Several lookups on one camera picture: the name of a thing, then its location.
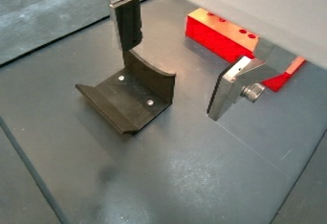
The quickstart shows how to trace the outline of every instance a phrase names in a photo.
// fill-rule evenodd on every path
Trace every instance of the curved metal bracket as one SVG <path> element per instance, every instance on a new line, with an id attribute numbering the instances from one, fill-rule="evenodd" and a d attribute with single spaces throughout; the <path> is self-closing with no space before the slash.
<path id="1" fill-rule="evenodd" d="M 136 133 L 169 107 L 174 74 L 150 66 L 133 52 L 122 54 L 125 68 L 96 87 L 76 89 L 122 134 Z"/>

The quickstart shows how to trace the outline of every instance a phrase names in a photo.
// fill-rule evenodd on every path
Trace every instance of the dark gray floor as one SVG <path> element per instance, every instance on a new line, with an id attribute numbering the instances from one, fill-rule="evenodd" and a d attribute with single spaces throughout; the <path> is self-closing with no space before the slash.
<path id="1" fill-rule="evenodd" d="M 0 124 L 0 223 L 58 224 Z"/>
<path id="2" fill-rule="evenodd" d="M 0 64 L 105 16 L 105 0 L 0 0 Z"/>
<path id="3" fill-rule="evenodd" d="M 272 224 L 327 222 L 327 133 Z"/>
<path id="4" fill-rule="evenodd" d="M 184 37 L 182 0 L 141 5 L 136 51 L 176 72 L 174 99 L 120 136 L 74 90 L 122 68 L 105 21 L 0 70 L 0 115 L 72 223 L 265 224 L 327 127 L 327 71 L 307 64 L 280 93 L 205 115 L 225 62 Z"/>

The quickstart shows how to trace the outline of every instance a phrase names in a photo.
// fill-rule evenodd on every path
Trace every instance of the bolt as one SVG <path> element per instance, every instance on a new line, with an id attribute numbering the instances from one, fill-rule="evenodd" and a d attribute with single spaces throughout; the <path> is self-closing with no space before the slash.
<path id="1" fill-rule="evenodd" d="M 146 102 L 146 104 L 148 104 L 148 106 L 152 106 L 154 103 L 153 103 L 152 100 L 149 100 L 149 101 Z"/>
<path id="2" fill-rule="evenodd" d="M 245 97 L 250 102 L 254 102 L 264 91 L 264 86 L 260 83 L 254 83 L 244 87 L 240 94 L 241 97 Z"/>

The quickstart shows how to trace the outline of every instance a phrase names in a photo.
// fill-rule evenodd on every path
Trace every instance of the metal clamp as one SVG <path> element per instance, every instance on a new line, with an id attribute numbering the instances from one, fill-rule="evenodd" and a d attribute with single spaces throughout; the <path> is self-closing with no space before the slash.
<path id="1" fill-rule="evenodd" d="M 242 56 L 218 76 L 209 101 L 208 116 L 217 120 L 240 97 L 254 102 L 262 93 L 262 80 L 281 74 L 296 55 L 268 40 L 258 38 L 254 59 Z"/>

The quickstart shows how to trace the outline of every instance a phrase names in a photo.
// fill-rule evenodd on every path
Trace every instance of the red metal part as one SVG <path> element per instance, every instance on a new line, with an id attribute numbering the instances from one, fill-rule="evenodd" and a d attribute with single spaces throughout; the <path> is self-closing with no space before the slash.
<path id="1" fill-rule="evenodd" d="M 204 9 L 197 9 L 188 15 L 185 35 L 229 63 L 234 62 L 238 56 L 253 58 L 257 35 Z M 304 62 L 297 56 L 284 73 L 261 83 L 277 92 Z"/>

